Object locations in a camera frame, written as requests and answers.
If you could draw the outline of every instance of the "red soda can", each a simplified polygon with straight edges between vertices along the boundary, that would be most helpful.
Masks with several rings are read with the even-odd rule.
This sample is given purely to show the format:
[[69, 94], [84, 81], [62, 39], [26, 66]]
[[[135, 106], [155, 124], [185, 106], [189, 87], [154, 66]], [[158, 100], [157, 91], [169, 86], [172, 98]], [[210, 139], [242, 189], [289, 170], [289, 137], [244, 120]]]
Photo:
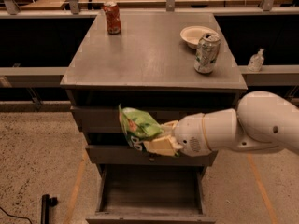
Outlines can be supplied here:
[[107, 31], [110, 34], [118, 34], [121, 32], [120, 10], [116, 2], [110, 1], [104, 3], [103, 9], [106, 14]]

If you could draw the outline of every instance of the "can lid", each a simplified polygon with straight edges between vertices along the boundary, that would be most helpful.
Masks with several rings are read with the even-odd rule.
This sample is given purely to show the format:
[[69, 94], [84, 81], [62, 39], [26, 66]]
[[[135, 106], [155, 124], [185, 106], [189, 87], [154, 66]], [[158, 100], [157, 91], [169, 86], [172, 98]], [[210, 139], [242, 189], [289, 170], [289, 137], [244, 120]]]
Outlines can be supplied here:
[[215, 41], [219, 41], [219, 35], [218, 34], [213, 34], [213, 33], [207, 33], [207, 34], [203, 34], [203, 38], [206, 41], [210, 41], [210, 42], [215, 42]]
[[116, 5], [117, 5], [117, 3], [115, 1], [107, 1], [104, 3], [104, 6], [106, 6], [106, 7], [114, 7]]

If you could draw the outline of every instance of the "gray cabinet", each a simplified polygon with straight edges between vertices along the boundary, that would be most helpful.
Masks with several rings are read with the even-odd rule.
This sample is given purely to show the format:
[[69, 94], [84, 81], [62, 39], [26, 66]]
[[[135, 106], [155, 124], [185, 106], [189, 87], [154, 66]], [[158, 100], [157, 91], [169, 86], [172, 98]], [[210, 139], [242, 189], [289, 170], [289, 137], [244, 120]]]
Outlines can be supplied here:
[[[247, 86], [212, 14], [121, 12], [122, 31], [109, 35], [100, 13], [83, 39], [61, 86], [87, 140], [102, 184], [93, 223], [215, 223], [205, 216], [201, 178], [217, 153], [162, 157], [131, 149], [118, 106], [151, 113], [159, 122], [231, 107]], [[180, 38], [193, 25], [221, 35], [216, 69], [193, 69], [194, 50]]]

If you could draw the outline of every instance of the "speckled floor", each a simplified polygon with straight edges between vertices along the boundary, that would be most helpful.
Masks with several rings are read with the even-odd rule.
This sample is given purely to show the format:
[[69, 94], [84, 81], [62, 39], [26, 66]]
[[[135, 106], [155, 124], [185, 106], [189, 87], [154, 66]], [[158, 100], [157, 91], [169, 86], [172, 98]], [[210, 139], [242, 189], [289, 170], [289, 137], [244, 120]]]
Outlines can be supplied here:
[[[68, 110], [69, 103], [48, 103], [39, 112], [32, 104], [0, 104], [0, 206], [10, 214], [40, 223], [47, 193], [59, 201], [50, 209], [50, 224], [86, 223], [94, 213], [101, 178], [84, 158], [86, 143]], [[219, 224], [298, 223], [299, 157], [287, 150], [251, 156], [221, 151], [203, 190], [206, 212]], [[0, 223], [29, 222], [0, 210]]]

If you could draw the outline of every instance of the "bowl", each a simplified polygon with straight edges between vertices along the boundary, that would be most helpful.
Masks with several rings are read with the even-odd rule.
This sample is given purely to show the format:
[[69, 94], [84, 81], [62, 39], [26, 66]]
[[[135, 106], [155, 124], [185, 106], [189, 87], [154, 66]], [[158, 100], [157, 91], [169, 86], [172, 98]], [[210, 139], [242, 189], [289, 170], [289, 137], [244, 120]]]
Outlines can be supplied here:
[[191, 49], [197, 49], [199, 39], [206, 33], [218, 34], [213, 29], [205, 26], [189, 26], [180, 32], [180, 37], [187, 42]]

